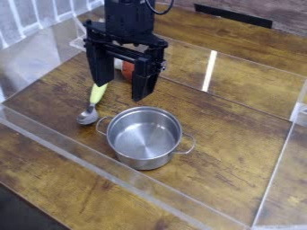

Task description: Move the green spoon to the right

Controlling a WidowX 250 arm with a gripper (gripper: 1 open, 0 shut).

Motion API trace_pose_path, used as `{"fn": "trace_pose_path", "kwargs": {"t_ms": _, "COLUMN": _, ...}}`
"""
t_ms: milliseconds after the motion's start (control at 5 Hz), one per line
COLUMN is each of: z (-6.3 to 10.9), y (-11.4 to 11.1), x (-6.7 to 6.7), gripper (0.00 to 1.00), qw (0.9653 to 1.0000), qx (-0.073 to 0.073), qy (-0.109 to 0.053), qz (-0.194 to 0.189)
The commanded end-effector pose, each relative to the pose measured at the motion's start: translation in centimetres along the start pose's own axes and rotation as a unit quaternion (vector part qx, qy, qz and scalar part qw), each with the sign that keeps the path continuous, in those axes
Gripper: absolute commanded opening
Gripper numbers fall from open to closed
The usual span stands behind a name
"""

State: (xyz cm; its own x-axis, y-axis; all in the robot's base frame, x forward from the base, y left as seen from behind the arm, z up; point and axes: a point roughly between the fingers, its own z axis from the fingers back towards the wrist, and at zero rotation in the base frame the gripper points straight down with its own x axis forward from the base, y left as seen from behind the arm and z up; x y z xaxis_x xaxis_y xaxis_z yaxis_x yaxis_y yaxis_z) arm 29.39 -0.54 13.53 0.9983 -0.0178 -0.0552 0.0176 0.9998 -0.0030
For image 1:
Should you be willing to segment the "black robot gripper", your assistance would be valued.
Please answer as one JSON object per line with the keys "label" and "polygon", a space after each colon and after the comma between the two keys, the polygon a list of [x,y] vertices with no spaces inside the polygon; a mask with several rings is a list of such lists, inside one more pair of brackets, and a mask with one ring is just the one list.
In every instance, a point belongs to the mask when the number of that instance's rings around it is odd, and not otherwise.
{"label": "black robot gripper", "polygon": [[[155,9],[157,0],[106,0],[106,22],[87,20],[86,49],[90,72],[94,83],[102,87],[114,79],[113,52],[121,58],[135,60],[133,74],[133,99],[142,101],[155,89],[159,78],[159,70],[163,68],[165,49],[169,46],[166,40],[154,34],[155,15],[163,15],[169,11],[159,12]],[[135,52],[122,49],[121,45],[146,45],[146,57]]]}

